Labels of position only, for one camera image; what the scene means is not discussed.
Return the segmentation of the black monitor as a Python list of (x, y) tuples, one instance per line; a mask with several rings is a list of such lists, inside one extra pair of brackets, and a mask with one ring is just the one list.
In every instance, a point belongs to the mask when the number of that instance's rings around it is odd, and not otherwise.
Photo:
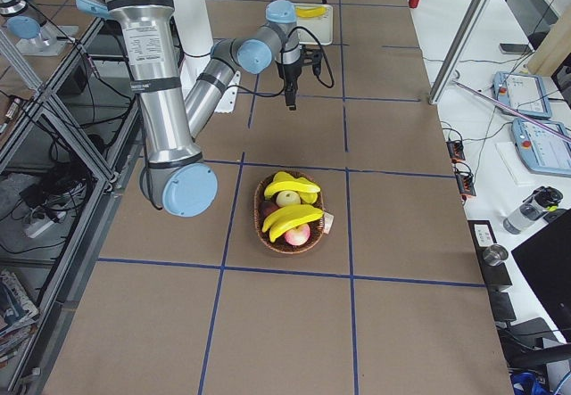
[(519, 244), (512, 257), (537, 300), (570, 341), (570, 214)]

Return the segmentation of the lower blue teach pendant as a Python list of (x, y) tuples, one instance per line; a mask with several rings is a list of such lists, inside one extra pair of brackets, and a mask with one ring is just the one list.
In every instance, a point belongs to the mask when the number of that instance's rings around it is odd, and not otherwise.
[(512, 135), (517, 153), (533, 173), (570, 177), (570, 143), (529, 121), (515, 119)]

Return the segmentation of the blue teach pendant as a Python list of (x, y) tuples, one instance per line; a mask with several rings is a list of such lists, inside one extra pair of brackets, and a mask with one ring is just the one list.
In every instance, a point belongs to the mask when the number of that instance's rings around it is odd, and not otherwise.
[(570, 143), (529, 121), (515, 119), (512, 135), (517, 153), (533, 173), (570, 177)]
[(528, 117), (552, 117), (548, 94), (539, 76), (498, 71), (493, 78), (493, 90), (497, 101)]

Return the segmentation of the upper blue teach pendant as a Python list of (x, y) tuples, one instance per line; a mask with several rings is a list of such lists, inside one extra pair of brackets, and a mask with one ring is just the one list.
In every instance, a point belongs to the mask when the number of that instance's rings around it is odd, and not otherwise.
[(548, 94), (539, 76), (498, 71), (493, 78), (493, 90), (497, 101), (528, 117), (552, 117)]

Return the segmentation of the white bear tray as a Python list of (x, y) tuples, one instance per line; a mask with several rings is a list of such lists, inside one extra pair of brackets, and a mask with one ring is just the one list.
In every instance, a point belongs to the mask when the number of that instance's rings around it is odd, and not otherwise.
[(334, 13), (333, 7), (329, 4), (304, 4), (294, 3), (296, 5), (318, 6), (323, 5), (327, 8), (327, 13), (318, 18), (302, 19), (297, 17), (299, 42), (302, 45), (331, 45), (334, 41)]

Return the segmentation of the red pink apple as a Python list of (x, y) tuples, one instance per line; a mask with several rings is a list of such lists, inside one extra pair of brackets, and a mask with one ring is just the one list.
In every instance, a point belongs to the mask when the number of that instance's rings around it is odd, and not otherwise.
[(285, 241), (292, 246), (302, 246), (311, 236), (310, 226), (308, 224), (302, 224), (298, 227), (292, 228), (285, 232)]

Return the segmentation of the yellow green apple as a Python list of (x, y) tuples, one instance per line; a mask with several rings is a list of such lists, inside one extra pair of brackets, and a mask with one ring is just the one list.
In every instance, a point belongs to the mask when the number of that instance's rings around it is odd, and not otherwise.
[(276, 205), (280, 208), (301, 203), (301, 197), (296, 191), (284, 190), (278, 193), (276, 197)]

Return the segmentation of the clear water bottle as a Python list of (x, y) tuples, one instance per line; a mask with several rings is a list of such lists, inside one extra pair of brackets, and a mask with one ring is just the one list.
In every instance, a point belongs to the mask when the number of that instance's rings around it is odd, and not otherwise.
[(540, 186), (526, 197), (522, 204), (503, 219), (503, 227), (518, 235), (535, 221), (556, 210), (563, 199), (563, 193), (551, 186)]

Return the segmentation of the dark purple fruit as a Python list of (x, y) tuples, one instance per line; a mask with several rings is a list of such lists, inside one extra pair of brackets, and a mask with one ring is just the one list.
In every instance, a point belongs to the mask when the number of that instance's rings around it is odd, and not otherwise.
[(265, 220), (273, 212), (277, 211), (279, 206), (273, 201), (263, 201), (260, 206), (261, 219)]

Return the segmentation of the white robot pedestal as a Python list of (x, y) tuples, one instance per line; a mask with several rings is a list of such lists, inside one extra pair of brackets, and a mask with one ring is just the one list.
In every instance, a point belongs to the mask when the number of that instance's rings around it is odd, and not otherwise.
[[(174, 21), (179, 42), (182, 46), (183, 61), (178, 68), (182, 99), (188, 97), (200, 74), (204, 72), (211, 60), (211, 49), (214, 45), (211, 25), (205, 0), (173, 0)], [(241, 74), (229, 68), (226, 63), (215, 60), (216, 68), (208, 69), (207, 75), (217, 77), (225, 86), (214, 87), (215, 92), (224, 91), (217, 102), (217, 113), (231, 113), (236, 105), (236, 88)]]

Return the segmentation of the small metal cup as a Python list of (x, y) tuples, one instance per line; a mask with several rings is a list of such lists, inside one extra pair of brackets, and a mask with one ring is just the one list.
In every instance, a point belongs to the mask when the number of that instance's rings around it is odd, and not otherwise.
[(508, 250), (500, 244), (492, 244), (482, 251), (483, 261), (486, 265), (495, 267), (505, 262), (509, 257)]

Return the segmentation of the front yellow banana bunch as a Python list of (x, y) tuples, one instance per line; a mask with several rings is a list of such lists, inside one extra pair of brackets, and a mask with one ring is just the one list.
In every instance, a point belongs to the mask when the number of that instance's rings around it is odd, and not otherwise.
[(268, 215), (262, 224), (262, 233), (269, 233), (273, 243), (278, 237), (292, 228), (319, 220), (324, 211), (310, 204), (296, 204), (279, 208)]

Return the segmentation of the aluminium frame post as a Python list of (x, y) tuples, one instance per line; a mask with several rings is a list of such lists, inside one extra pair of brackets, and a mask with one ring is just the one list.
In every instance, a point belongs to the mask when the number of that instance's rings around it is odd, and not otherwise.
[(438, 104), (444, 89), (452, 81), (452, 74), (459, 63), (459, 58), (489, 2), (490, 0), (471, 0), (429, 93), (430, 104)]

